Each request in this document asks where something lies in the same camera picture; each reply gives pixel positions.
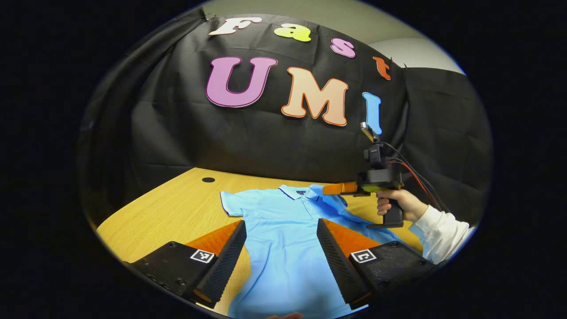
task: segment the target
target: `light blue polo shirt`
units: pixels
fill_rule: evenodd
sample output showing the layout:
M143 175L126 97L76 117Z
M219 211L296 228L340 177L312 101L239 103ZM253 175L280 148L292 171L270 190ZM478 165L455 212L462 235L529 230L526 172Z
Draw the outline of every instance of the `light blue polo shirt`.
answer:
M323 196L323 186L280 186L276 190L221 192L229 216L243 216L251 273L235 296L228 315L238 319L283 317L293 312L305 319L331 319L351 310L345 304L317 238L325 218L383 244L401 239L346 210L345 200Z

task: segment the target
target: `wooden table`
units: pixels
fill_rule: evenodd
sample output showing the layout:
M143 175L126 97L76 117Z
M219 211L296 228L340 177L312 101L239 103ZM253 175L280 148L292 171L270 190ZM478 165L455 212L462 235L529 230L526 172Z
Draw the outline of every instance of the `wooden table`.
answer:
M203 182L205 177L212 177L215 181ZM307 187L324 183L286 181L194 168L129 203L106 219L97 231L119 259L135 262L166 242L186 243L241 219L227 216L221 207L219 192L275 189L282 184ZM344 198L351 213L382 223L382 217L376 214L376 197ZM409 226L411 223L406 221L403 228L390 230L421 253L423 246L417 236L408 230ZM250 257L245 247L220 302L211 310L227 315L232 299L249 276Z

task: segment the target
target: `hand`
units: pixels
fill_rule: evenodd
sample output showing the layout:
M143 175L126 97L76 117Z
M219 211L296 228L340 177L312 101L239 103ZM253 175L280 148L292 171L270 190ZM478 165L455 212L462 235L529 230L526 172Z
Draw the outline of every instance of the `hand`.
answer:
M276 315L273 315L273 316L269 317L268 319L303 319L303 315L300 314L299 312L294 312L292 314L288 314L285 317L278 317Z
M407 190L378 191L376 198L378 198L376 201L378 203L378 215L382 216L387 213L388 209L392 208L392 204L389 204L389 202L390 199L393 199L397 200L398 205L404 211L404 220L412 223L420 219L429 207Z

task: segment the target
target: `ceiling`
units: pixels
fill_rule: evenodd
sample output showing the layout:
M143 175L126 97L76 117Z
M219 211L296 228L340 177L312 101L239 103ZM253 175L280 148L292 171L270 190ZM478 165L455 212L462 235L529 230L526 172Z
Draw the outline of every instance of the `ceiling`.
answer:
M356 0L212 0L202 5L214 15L273 14L314 22L372 44L399 38L427 39L409 25Z

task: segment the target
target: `red cable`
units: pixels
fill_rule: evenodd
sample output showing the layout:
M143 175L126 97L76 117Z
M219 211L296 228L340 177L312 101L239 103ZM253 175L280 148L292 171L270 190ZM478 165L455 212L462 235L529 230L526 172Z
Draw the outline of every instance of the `red cable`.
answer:
M410 169L408 165L406 165L405 163L403 163L403 162L401 162L401 161L400 161L400 162L397 162L397 163L404 165L405 168L407 168L408 171L409 171L410 173L412 173L413 177L414 177L414 178L417 180L417 182L420 184L421 189L423 189L423 191L427 194L427 196L429 197L429 199L431 200L431 202L432 202L432 203L435 203L435 201L433 200L433 198L431 197L431 195L429 194L429 192L425 189L425 187L424 187L423 184L421 183L420 179L417 178L417 176L416 176L415 173L412 171L412 169Z

